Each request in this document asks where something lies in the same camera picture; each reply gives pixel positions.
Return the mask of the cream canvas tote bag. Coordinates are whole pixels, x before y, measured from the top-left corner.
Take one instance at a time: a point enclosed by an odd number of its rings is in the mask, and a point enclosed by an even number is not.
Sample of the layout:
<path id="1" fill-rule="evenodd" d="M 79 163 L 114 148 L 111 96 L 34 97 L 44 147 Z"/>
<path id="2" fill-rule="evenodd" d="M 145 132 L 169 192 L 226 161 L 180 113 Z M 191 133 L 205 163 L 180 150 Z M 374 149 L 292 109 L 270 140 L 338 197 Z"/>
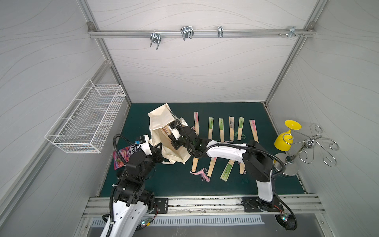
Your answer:
<path id="1" fill-rule="evenodd" d="M 175 122 L 177 117 L 173 115 L 169 105 L 165 103 L 164 105 L 154 109 L 148 113 L 150 118 L 150 132 L 151 139 L 149 143 L 152 146 L 162 143 L 162 156 L 164 158 L 163 164 L 172 165 L 174 163 L 185 164 L 190 158 L 189 153 L 185 147 L 180 147 L 175 150 L 171 145 L 170 135 L 170 124 Z"/>

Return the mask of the bamboo folding fan green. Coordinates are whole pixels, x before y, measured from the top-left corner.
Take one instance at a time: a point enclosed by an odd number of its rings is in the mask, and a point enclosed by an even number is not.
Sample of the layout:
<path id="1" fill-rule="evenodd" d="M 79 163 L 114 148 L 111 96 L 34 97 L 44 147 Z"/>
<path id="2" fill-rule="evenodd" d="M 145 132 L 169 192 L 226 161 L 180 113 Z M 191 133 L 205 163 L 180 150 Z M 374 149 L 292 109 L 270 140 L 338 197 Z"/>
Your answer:
<path id="1" fill-rule="evenodd" d="M 244 117 L 239 117 L 238 124 L 237 124 L 237 132 L 236 132 L 236 137 L 238 141 L 242 139 L 243 126 L 244 126 Z"/>
<path id="2" fill-rule="evenodd" d="M 225 134 L 225 130 L 224 130 L 224 119 L 223 118 L 219 118 L 219 131 L 220 131 L 220 141 L 221 143 L 224 143 L 225 142 L 225 137 L 224 137 L 224 134 Z"/>

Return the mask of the bamboo folding fan pink tassel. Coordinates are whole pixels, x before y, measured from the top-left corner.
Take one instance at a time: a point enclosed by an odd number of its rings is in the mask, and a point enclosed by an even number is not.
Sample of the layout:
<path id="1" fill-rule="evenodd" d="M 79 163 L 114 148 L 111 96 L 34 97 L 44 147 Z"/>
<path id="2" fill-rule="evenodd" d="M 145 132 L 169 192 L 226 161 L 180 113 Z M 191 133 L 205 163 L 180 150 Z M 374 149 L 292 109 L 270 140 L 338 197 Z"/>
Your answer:
<path id="1" fill-rule="evenodd" d="M 234 141 L 234 136 L 235 136 L 235 119 L 234 119 L 234 117 L 229 117 L 229 130 L 230 130 L 230 141 Z"/>

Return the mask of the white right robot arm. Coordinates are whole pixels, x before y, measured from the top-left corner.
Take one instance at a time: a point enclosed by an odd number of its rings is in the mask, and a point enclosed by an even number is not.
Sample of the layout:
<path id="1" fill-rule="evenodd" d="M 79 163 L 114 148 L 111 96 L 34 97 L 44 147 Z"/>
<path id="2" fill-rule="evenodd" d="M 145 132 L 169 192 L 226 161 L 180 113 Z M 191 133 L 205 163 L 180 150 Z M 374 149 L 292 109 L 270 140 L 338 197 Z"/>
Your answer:
<path id="1" fill-rule="evenodd" d="M 168 126 L 172 133 L 169 138 L 174 149 L 184 147 L 190 156 L 198 159 L 216 157 L 245 165 L 246 173 L 256 180 L 258 197 L 254 202 L 243 201 L 242 203 L 256 207 L 262 212 L 276 209 L 280 213 L 275 215 L 275 219 L 282 228 L 287 231 L 297 229 L 298 221 L 294 212 L 275 192 L 275 177 L 285 171 L 284 163 L 277 156 L 267 152 L 256 141 L 233 144 L 202 139 L 179 119 L 175 119 Z"/>

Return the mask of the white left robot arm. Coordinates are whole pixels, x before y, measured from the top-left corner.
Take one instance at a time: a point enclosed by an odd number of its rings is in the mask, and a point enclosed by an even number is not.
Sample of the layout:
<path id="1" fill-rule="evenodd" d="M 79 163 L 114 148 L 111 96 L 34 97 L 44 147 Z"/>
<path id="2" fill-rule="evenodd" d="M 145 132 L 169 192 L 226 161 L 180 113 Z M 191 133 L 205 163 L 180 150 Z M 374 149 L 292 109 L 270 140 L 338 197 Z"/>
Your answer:
<path id="1" fill-rule="evenodd" d="M 129 161 L 117 149 L 118 138 L 136 149 Z M 149 211 L 158 213 L 154 192 L 145 190 L 145 181 L 155 164 L 163 162 L 162 144 L 152 146 L 149 140 L 148 135 L 140 136 L 137 143 L 130 142 L 120 134 L 113 138 L 114 151 L 124 164 L 124 170 L 112 188 L 110 214 L 101 234 L 103 237 L 132 237 L 136 231 L 148 227 L 156 218 L 144 218 Z"/>

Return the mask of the yellow plastic wine glass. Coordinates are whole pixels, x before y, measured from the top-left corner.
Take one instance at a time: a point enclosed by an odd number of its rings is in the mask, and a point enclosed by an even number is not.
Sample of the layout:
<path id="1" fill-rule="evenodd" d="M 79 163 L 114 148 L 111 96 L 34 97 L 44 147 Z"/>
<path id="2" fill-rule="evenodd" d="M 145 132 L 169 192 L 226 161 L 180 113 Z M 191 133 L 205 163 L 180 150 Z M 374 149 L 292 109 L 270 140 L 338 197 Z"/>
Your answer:
<path id="1" fill-rule="evenodd" d="M 292 147 L 294 139 L 292 131 L 302 129 L 301 124 L 294 120 L 286 120 L 285 125 L 288 128 L 288 131 L 279 134 L 274 142 L 274 146 L 283 152 L 289 151 Z"/>

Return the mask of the metal double hook left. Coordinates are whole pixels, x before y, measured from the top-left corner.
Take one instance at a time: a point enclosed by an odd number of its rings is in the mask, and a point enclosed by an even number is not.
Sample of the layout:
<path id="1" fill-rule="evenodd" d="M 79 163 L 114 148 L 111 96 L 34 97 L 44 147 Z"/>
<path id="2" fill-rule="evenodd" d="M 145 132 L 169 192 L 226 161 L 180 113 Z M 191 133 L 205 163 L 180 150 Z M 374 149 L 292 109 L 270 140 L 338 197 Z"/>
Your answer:
<path id="1" fill-rule="evenodd" d="M 157 32 L 153 32 L 151 33 L 151 36 L 150 36 L 150 47 L 153 46 L 153 44 L 156 45 L 156 50 L 158 50 L 159 46 L 160 46 L 160 43 L 162 41 L 162 37 L 159 33 Z"/>

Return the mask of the metal double hook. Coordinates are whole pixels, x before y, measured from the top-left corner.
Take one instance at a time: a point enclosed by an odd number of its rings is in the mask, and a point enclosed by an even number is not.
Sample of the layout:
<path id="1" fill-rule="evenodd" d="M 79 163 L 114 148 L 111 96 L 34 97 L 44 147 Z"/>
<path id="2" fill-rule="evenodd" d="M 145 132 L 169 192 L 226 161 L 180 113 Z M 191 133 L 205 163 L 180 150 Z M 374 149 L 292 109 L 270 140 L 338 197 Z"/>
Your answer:
<path id="1" fill-rule="evenodd" d="M 159 33 L 157 32 L 153 32 L 151 33 L 151 36 L 150 36 L 150 47 L 153 46 L 153 44 L 156 45 L 156 50 L 158 50 L 159 46 L 160 46 L 160 43 L 162 41 L 162 37 Z"/>
<path id="2" fill-rule="evenodd" d="M 192 26 L 184 26 L 180 29 L 180 32 L 184 41 L 186 41 L 186 39 L 192 39 L 194 35 Z"/>

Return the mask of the metal double hook middle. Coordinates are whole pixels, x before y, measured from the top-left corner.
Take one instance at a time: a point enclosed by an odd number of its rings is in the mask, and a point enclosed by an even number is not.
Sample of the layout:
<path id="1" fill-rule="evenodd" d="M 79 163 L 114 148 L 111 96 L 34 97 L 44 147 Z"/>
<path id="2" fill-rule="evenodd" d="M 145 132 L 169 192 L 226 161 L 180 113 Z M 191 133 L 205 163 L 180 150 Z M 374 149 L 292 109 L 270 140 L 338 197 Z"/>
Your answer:
<path id="1" fill-rule="evenodd" d="M 184 26 L 180 29 L 180 32 L 184 41 L 186 41 L 186 39 L 192 39 L 194 35 L 192 26 Z"/>

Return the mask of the small metal hook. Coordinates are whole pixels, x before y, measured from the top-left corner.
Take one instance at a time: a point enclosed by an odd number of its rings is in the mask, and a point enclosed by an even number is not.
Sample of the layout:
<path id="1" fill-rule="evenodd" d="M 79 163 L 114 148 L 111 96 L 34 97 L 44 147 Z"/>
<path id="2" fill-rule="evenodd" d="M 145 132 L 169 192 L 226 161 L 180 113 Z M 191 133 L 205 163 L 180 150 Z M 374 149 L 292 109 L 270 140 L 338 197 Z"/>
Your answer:
<path id="1" fill-rule="evenodd" d="M 218 38 L 222 38 L 224 35 L 224 28 L 222 26 L 218 27 Z"/>

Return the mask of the metal hook right end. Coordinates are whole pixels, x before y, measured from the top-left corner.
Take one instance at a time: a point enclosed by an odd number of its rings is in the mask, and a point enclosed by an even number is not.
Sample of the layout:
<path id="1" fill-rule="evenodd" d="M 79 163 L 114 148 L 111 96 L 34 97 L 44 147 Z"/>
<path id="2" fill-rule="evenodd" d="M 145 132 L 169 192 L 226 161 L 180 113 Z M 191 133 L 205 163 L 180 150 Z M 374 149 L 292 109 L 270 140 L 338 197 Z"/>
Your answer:
<path id="1" fill-rule="evenodd" d="M 286 38 L 302 38 L 305 35 L 303 33 L 297 33 L 296 28 L 292 27 L 287 33 L 285 34 L 278 34 L 280 37 L 286 37 Z"/>

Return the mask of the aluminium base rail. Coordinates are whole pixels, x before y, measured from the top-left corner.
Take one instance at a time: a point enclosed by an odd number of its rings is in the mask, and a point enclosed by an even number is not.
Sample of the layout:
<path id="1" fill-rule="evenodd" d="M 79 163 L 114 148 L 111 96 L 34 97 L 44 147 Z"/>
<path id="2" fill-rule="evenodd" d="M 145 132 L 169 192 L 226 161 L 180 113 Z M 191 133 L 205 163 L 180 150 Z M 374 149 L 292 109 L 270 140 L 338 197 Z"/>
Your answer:
<path id="1" fill-rule="evenodd" d="M 294 214 L 325 213 L 316 194 L 279 195 Z M 242 196 L 177 196 L 168 197 L 166 216 L 248 215 L 241 204 Z M 109 198 L 90 198 L 82 217 L 101 217 L 109 212 Z"/>

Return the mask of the aluminium crossbar rail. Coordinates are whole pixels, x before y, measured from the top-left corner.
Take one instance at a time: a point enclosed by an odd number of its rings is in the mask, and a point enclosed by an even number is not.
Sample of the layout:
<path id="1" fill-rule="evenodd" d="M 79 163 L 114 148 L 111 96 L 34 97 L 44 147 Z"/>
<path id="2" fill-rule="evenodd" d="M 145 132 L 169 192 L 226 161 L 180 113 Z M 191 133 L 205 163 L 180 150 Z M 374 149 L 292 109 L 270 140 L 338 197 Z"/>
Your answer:
<path id="1" fill-rule="evenodd" d="M 279 33 L 285 34 L 289 29 L 273 29 L 273 30 L 232 30 L 224 28 L 223 38 L 280 38 Z M 211 30 L 194 29 L 192 38 L 218 38 L 218 28 Z M 182 38 L 180 29 L 176 30 L 96 30 L 89 27 L 88 33 L 92 38 L 135 38 L 147 39 L 150 38 L 151 33 L 157 32 L 161 35 L 162 39 L 165 38 Z M 307 29 L 296 29 L 297 33 L 303 33 L 304 38 L 310 38 L 316 35 L 316 31 L 310 27 Z"/>

